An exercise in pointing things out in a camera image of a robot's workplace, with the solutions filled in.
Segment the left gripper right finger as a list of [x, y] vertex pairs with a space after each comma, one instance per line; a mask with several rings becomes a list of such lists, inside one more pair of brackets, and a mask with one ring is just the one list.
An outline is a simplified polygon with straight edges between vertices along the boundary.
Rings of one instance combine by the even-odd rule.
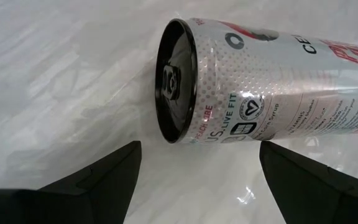
[[286, 224], [358, 224], [358, 179], [270, 141], [259, 159]]

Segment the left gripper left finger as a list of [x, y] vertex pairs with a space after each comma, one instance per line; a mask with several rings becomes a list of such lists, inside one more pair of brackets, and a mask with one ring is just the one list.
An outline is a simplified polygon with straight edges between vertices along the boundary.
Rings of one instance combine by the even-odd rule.
[[0, 189], [0, 224], [123, 224], [141, 160], [132, 141], [41, 189]]

